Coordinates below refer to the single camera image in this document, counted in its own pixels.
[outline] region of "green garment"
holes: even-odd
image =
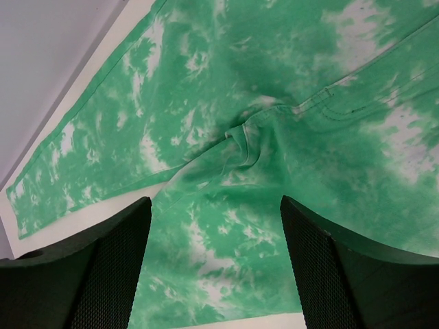
[[[438,255],[436,2],[158,0],[8,188],[20,237],[170,180],[130,328],[300,311],[284,194]]]

